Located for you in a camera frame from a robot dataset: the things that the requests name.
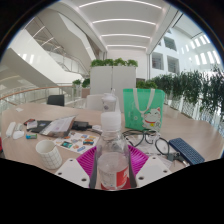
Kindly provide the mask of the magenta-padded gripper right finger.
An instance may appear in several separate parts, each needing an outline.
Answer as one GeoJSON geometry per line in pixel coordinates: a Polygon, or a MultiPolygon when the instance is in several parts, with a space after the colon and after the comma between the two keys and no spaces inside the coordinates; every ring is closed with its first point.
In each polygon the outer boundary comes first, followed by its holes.
{"type": "Polygon", "coordinates": [[[129,148],[129,181],[131,188],[140,188],[157,181],[169,174],[171,171],[155,155],[147,156],[133,146],[129,148]]]}

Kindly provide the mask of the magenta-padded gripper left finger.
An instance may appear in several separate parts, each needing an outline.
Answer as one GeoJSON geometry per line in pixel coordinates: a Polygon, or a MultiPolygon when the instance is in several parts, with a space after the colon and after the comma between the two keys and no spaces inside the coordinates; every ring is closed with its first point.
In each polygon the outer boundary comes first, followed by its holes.
{"type": "Polygon", "coordinates": [[[84,188],[94,189],[97,182],[96,148],[93,147],[77,159],[69,158],[56,171],[56,175],[84,188]]]}

